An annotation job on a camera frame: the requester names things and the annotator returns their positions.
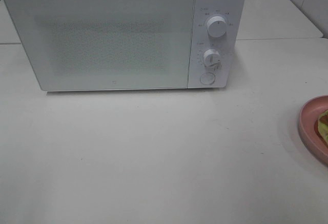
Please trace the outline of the round white door button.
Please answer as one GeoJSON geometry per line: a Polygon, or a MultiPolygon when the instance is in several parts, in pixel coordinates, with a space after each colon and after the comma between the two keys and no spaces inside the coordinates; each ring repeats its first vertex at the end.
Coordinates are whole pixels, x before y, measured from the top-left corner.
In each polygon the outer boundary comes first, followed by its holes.
{"type": "Polygon", "coordinates": [[[200,83],[203,85],[212,85],[215,82],[215,74],[204,73],[200,77],[200,83]]]}

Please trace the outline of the white microwave door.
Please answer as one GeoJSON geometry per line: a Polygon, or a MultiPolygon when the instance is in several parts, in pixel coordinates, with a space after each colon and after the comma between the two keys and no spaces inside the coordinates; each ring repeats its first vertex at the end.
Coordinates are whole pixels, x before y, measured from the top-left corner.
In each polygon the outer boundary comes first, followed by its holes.
{"type": "Polygon", "coordinates": [[[44,91],[185,88],[194,0],[4,0],[44,91]]]}

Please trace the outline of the pink round plate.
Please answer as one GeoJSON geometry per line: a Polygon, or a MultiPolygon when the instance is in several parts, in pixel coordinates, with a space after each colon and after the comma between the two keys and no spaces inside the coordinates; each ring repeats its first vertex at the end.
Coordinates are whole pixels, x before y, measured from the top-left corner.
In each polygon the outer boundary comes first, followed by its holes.
{"type": "Polygon", "coordinates": [[[307,101],[299,112],[299,136],[309,152],[327,166],[327,143],[318,131],[319,115],[327,111],[327,95],[307,101]]]}

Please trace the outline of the toy bread sandwich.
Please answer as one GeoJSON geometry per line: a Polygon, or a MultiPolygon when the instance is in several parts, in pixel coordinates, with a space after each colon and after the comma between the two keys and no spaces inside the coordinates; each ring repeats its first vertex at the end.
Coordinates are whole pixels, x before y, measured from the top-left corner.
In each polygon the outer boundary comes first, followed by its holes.
{"type": "Polygon", "coordinates": [[[318,132],[319,132],[321,138],[323,139],[323,141],[325,142],[326,145],[328,144],[327,114],[328,114],[328,110],[321,113],[318,117],[318,120],[317,120],[318,121],[318,125],[317,125],[318,132]]]}

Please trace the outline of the white lower timer knob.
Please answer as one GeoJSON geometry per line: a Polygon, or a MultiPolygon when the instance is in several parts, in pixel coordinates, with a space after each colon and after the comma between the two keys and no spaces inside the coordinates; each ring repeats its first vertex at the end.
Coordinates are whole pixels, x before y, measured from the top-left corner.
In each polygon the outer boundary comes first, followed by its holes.
{"type": "Polygon", "coordinates": [[[221,55],[215,49],[209,49],[203,53],[203,63],[208,68],[214,68],[220,61],[221,55]]]}

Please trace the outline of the white upper power knob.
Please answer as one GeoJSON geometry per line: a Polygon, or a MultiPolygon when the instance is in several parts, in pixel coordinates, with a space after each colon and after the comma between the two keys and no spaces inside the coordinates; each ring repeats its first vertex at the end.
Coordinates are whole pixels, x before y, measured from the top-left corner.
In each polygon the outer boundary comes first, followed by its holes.
{"type": "Polygon", "coordinates": [[[219,15],[209,18],[206,26],[208,35],[213,38],[220,38],[227,31],[226,19],[219,15]]]}

